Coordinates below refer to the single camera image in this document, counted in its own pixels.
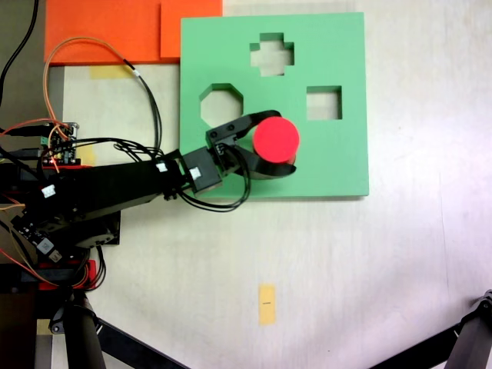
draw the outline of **circuit board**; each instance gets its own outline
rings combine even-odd
[[[67,123],[67,125],[68,125],[67,128],[61,127],[61,131],[67,137],[69,137],[70,140],[76,140],[77,139],[78,124],[71,122],[71,123]],[[56,163],[56,165],[63,165],[63,166],[71,166],[71,165],[80,165],[81,164],[81,159],[77,159],[75,148],[72,148],[72,147],[59,148],[59,149],[56,148],[57,146],[59,146],[63,142],[65,142],[65,141],[60,136],[58,131],[54,131],[53,135],[52,135],[51,147],[53,147],[55,149],[53,149],[53,157],[42,159],[42,164],[45,167],[53,166],[54,162]],[[41,136],[41,145],[44,149],[48,148],[48,137]]]

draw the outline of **octagonal hole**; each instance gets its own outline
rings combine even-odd
[[[243,95],[230,83],[214,83],[200,95],[200,116],[212,128],[243,115]]]

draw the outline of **square hole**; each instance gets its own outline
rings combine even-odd
[[[310,86],[306,96],[308,121],[342,119],[341,86]]]

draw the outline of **black bracket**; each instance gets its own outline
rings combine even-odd
[[[224,152],[222,145],[233,146],[244,157],[248,164],[248,169],[253,179],[275,179],[287,177],[295,172],[296,167],[290,164],[275,164],[264,160],[254,152],[246,150],[238,145],[238,140],[248,134],[248,132],[259,125],[263,120],[270,117],[281,117],[275,110],[260,111],[258,113],[245,115],[225,125],[221,125],[207,131],[207,143],[211,147],[215,157],[224,173],[235,173],[243,175],[239,165],[235,162],[230,153]]]

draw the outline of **white label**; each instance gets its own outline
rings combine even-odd
[[[58,250],[54,250],[48,257],[56,263],[62,258],[62,255],[58,252]]]
[[[155,166],[161,173],[163,171],[168,171],[168,167],[166,167],[166,163],[157,163]]]
[[[50,184],[49,186],[42,188],[41,191],[42,191],[43,195],[45,196],[45,198],[49,198],[56,193],[55,192],[55,185]]]
[[[43,254],[47,254],[53,247],[54,245],[47,238],[44,238],[43,241],[39,242],[39,245],[37,246],[38,250],[40,250]]]
[[[201,177],[201,172],[200,172],[200,169],[198,167],[194,167],[194,168],[190,169],[190,174],[191,174],[191,177],[193,178],[193,181],[195,179]]]

